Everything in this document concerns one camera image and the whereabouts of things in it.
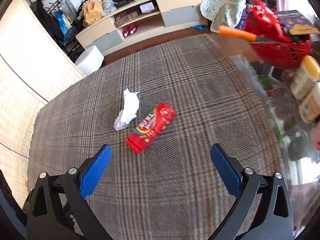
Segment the red candy tube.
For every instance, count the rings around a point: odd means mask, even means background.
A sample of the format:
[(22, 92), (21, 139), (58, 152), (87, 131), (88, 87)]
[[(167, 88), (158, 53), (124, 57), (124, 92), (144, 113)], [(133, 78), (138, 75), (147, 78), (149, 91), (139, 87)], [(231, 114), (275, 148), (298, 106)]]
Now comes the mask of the red candy tube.
[(160, 102), (127, 136), (127, 144), (134, 152), (140, 154), (170, 124), (175, 116), (173, 108), (167, 103)]

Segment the white tissue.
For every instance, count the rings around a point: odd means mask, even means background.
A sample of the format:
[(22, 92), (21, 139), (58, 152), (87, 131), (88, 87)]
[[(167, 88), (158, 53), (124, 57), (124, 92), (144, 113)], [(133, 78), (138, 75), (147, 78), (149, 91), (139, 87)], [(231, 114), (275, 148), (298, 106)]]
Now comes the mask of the white tissue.
[(124, 105), (123, 109), (119, 112), (118, 117), (114, 122), (114, 129), (121, 131), (126, 129), (130, 122), (137, 117), (139, 109), (138, 92), (130, 92), (129, 89), (123, 91)]

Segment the white red label bottle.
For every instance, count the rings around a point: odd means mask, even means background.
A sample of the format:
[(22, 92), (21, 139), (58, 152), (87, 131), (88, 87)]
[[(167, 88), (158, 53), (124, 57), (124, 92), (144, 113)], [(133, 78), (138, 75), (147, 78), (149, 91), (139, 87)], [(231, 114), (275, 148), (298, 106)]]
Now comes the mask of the white red label bottle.
[(320, 122), (311, 129), (310, 139), (313, 148), (320, 151)]

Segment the grey plaid table cloth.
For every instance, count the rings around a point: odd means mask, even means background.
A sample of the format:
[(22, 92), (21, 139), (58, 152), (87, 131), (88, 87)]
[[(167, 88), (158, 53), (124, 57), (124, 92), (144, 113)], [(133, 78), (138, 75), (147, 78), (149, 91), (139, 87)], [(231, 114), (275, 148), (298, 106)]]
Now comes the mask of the grey plaid table cloth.
[(207, 239), (235, 198), (210, 159), (284, 173), (262, 102), (209, 35), (132, 54), (70, 86), (37, 114), (27, 185), (103, 144), (112, 159), (87, 202), (114, 239)]

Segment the white cream cap bottle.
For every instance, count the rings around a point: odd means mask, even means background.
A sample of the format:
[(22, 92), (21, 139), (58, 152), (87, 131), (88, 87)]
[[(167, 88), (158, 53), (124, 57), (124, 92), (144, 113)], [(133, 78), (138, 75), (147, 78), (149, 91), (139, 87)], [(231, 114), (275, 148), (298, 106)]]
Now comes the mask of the white cream cap bottle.
[(298, 107), (301, 119), (309, 124), (313, 122), (320, 113), (320, 88), (319, 82), (315, 84), (312, 91)]

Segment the yellow cap white bottle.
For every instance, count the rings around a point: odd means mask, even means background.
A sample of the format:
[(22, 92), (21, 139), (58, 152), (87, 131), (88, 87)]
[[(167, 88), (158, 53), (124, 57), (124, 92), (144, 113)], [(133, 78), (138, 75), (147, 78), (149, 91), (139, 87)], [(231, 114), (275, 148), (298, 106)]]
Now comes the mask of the yellow cap white bottle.
[(319, 63), (312, 56), (306, 55), (303, 57), (290, 84), (291, 93), (296, 99), (303, 100), (318, 80)]

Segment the white round stool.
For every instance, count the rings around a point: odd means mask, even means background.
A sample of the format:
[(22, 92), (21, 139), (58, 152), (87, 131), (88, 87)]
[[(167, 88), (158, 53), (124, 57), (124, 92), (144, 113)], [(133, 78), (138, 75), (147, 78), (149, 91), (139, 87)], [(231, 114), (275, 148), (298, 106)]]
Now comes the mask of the white round stool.
[(97, 71), (104, 61), (104, 56), (96, 46), (87, 48), (76, 60), (75, 65), (84, 74), (89, 76)]

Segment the red plastic basket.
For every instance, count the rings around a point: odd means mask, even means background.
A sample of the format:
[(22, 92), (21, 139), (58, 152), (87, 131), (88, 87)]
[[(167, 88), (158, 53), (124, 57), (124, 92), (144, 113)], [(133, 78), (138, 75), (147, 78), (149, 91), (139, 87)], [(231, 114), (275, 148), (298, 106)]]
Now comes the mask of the red plastic basket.
[(261, 0), (253, 0), (245, 31), (267, 39), (264, 42), (252, 42), (251, 46), (263, 61), (274, 67), (297, 68), (303, 57), (310, 53), (310, 36), (290, 37), (285, 33), (278, 16)]

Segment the purple book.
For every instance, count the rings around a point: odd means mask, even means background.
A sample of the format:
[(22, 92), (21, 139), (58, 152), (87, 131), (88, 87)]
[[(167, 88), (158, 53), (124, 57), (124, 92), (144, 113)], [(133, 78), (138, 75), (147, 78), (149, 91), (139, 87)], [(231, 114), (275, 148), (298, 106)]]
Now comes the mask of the purple book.
[(281, 24), (288, 29), (290, 35), (319, 33), (319, 29), (297, 10), (276, 11), (275, 15), (279, 18)]

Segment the yellow plush backpack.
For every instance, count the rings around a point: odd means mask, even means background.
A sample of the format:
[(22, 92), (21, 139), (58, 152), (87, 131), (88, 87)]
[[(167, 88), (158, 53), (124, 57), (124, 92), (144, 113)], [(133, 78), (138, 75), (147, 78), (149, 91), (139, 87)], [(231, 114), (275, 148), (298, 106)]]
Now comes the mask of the yellow plush backpack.
[(90, 26), (102, 18), (102, 5), (98, 1), (90, 1), (84, 7), (84, 25)]

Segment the coat rack with clothes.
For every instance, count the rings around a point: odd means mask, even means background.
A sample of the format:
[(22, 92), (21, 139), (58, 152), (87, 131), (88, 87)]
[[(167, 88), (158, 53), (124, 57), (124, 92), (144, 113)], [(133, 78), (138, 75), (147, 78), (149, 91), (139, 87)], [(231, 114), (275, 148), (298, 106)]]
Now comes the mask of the coat rack with clothes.
[(25, 1), (57, 45), (71, 56), (79, 46), (75, 40), (79, 24), (70, 0)]

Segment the floral green cloth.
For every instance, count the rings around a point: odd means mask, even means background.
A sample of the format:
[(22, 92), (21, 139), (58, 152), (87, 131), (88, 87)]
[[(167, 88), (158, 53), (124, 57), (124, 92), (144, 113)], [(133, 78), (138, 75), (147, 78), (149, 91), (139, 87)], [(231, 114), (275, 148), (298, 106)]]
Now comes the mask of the floral green cloth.
[(218, 32), (221, 25), (235, 28), (246, 8), (246, 0), (205, 0), (200, 5), (200, 12), (211, 22), (210, 31)]

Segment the cream tv cabinet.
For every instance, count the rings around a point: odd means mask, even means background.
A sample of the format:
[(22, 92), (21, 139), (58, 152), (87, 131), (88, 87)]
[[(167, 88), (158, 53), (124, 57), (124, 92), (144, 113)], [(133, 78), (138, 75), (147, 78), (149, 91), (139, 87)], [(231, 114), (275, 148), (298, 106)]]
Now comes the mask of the cream tv cabinet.
[(96, 46), (107, 56), (149, 38), (207, 25), (200, 12), (204, 0), (138, 0), (82, 30), (76, 39), (84, 49)]

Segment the orange handled tool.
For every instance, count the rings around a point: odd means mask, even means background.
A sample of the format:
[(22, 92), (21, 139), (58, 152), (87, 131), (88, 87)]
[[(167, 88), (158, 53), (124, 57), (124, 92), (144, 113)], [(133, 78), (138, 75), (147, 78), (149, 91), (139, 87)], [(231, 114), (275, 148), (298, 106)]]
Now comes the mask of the orange handled tool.
[(249, 41), (249, 42), (254, 42), (257, 40), (257, 36), (253, 33), (243, 31), (240, 29), (236, 29), (236, 28), (227, 27), (224, 25), (221, 25), (218, 27), (218, 33), (220, 35), (241, 38), (241, 39)]

